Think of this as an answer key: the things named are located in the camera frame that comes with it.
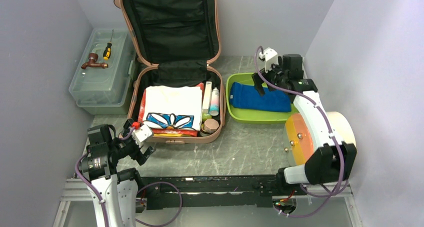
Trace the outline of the blue towel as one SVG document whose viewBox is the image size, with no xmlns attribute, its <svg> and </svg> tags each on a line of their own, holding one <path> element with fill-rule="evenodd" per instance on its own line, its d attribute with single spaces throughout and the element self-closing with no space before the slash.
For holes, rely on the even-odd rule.
<svg viewBox="0 0 424 227">
<path fill-rule="evenodd" d="M 234 82 L 229 92 L 229 104 L 238 109 L 257 110 L 277 113 L 292 111 L 289 96 L 279 90 L 264 88 L 260 95 L 253 85 Z"/>
</svg>

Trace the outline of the green plastic tray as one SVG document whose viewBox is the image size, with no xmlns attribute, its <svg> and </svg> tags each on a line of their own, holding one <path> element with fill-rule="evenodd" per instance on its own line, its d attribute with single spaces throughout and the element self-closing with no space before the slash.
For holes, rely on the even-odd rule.
<svg viewBox="0 0 424 227">
<path fill-rule="evenodd" d="M 240 83 L 247 86 L 253 86 L 252 72 L 235 73 L 228 77 L 225 85 L 226 95 L 226 113 L 234 121 L 244 124 L 283 124 L 295 113 L 298 113 L 296 107 L 291 105 L 291 112 L 272 112 L 263 110 L 241 109 L 232 106 L 229 103 L 229 94 L 233 83 Z"/>
</svg>

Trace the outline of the pink hard-shell suitcase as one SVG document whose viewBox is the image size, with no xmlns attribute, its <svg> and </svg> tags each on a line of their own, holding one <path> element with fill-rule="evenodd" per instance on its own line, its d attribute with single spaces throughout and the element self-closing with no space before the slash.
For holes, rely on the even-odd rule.
<svg viewBox="0 0 424 227">
<path fill-rule="evenodd" d="M 217 0 L 114 0 L 121 9 L 137 59 L 145 69 L 134 82 L 128 118 L 139 118 L 149 86 L 195 86 L 212 82 L 219 90 L 218 128 L 207 136 L 154 136 L 152 142 L 206 144 L 218 138 L 226 115 L 226 91 L 212 64 L 222 50 Z"/>
</svg>

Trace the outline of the cream appliance with orange rim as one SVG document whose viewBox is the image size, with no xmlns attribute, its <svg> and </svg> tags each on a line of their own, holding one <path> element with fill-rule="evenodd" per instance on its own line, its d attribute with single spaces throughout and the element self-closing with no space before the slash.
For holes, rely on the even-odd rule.
<svg viewBox="0 0 424 227">
<path fill-rule="evenodd" d="M 347 144 L 356 144 L 354 132 L 348 120 L 339 112 L 327 112 L 333 128 Z M 291 115 L 284 125 L 283 148 L 287 154 L 289 166 L 305 164 L 314 152 L 314 144 L 307 125 L 300 113 Z"/>
</svg>

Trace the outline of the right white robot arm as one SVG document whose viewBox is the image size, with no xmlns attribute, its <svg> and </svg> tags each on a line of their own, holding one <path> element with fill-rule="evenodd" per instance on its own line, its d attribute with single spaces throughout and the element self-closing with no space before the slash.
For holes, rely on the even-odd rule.
<svg viewBox="0 0 424 227">
<path fill-rule="evenodd" d="M 297 109 L 284 126 L 294 163 L 278 171 L 276 190 L 287 195 L 296 184 L 347 181 L 357 147 L 340 131 L 350 130 L 350 125 L 344 116 L 341 121 L 332 121 L 324 110 L 316 84 L 312 79 L 304 78 L 303 57 L 299 54 L 279 56 L 267 48 L 259 49 L 255 59 L 264 62 L 264 68 L 257 68 L 252 75 L 259 95 L 266 97 L 266 90 L 271 93 L 281 91 Z"/>
</svg>

